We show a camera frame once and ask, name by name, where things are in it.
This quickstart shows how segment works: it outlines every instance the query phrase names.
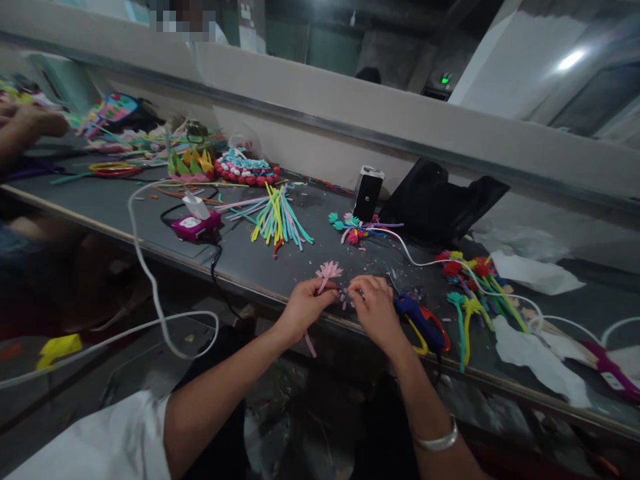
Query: person's left hand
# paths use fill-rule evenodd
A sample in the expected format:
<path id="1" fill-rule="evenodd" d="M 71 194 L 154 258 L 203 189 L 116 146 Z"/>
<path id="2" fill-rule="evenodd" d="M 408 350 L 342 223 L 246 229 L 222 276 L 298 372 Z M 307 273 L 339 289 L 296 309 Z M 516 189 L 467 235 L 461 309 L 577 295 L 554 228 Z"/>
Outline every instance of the person's left hand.
<path id="1" fill-rule="evenodd" d="M 298 283 L 291 293 L 287 308 L 273 326 L 288 346 L 302 340 L 307 329 L 318 320 L 322 310 L 338 298 L 339 288 L 332 281 L 328 281 L 324 292 L 316 297 L 315 292 L 322 282 L 322 278 L 316 278 Z"/>
<path id="2" fill-rule="evenodd" d="M 33 130 L 39 137 L 64 137 L 69 130 L 62 115 L 38 105 L 22 105 L 15 112 L 13 121 Z"/>

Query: hand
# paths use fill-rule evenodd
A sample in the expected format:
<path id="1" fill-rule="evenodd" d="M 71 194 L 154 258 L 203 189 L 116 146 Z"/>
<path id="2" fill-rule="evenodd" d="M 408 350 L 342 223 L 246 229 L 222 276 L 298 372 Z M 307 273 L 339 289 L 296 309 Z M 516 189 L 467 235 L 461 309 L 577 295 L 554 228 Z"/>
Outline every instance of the hand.
<path id="1" fill-rule="evenodd" d="M 322 278 L 307 280 L 295 286 L 287 308 L 273 328 L 283 336 L 287 346 L 302 340 L 307 329 L 320 317 L 322 310 L 338 298 L 338 286 L 328 281 L 325 291 L 317 297 L 315 292 L 322 284 Z"/>
<path id="2" fill-rule="evenodd" d="M 411 348 L 393 307 L 393 290 L 384 278 L 360 275 L 351 280 L 348 292 L 365 333 L 387 356 Z"/>
<path id="3" fill-rule="evenodd" d="M 0 128 L 8 124 L 17 111 L 18 106 L 15 103 L 0 103 Z"/>
<path id="4" fill-rule="evenodd" d="M 33 129 L 38 137 L 63 137 L 69 130 L 69 124 L 62 115 L 36 105 L 23 105 L 18 108 L 13 121 L 25 128 Z"/>

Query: plastic bag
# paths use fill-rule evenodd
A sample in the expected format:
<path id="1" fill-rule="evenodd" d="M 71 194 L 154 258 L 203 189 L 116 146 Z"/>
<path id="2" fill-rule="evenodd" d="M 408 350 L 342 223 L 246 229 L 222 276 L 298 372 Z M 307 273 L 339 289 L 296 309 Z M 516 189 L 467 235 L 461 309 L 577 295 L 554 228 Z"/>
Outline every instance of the plastic bag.
<path id="1" fill-rule="evenodd" d="M 557 263 L 563 258 L 571 258 L 569 248 L 552 234 L 522 225 L 494 227 L 488 223 L 474 230 L 473 239 L 490 252 L 502 250 L 507 255 L 515 253 L 544 263 Z"/>
<path id="2" fill-rule="evenodd" d="M 262 150 L 262 144 L 260 143 L 258 133 L 245 122 L 242 122 L 229 137 L 229 146 L 244 147 L 256 158 L 265 158 L 265 153 Z"/>

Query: black pants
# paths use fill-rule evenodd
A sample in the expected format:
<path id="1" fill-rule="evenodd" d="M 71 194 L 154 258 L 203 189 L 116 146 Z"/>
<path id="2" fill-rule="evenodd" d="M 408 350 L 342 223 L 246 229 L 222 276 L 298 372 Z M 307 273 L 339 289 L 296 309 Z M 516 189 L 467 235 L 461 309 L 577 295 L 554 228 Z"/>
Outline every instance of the black pants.
<path id="1" fill-rule="evenodd" d="M 223 362 L 244 347 L 250 338 L 230 326 L 220 328 L 218 339 L 210 352 L 193 361 L 185 376 L 173 391 L 178 390 L 202 373 Z M 245 478 L 249 458 L 245 448 L 245 401 L 235 408 L 220 432 L 200 454 L 184 480 L 238 480 Z"/>
<path id="2" fill-rule="evenodd" d="M 193 361 L 173 391 L 226 360 L 251 338 L 226 326 L 208 355 Z M 245 449 L 245 401 L 233 411 L 220 432 L 191 466 L 185 480 L 244 479 L 249 459 Z M 363 404 L 365 438 L 355 446 L 353 480 L 418 479 L 418 467 L 404 405 L 393 378 L 384 374 L 370 401 Z"/>

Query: blue glue gun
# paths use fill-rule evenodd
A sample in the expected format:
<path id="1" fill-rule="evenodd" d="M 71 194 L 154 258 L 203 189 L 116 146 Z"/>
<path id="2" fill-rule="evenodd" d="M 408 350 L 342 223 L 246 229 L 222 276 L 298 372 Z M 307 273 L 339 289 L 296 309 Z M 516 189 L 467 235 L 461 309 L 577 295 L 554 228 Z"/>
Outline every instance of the blue glue gun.
<path id="1" fill-rule="evenodd" d="M 440 352 L 445 346 L 445 338 L 433 322 L 422 314 L 420 304 L 410 295 L 403 293 L 393 299 L 393 306 L 399 315 L 407 315 L 427 342 L 429 350 Z"/>

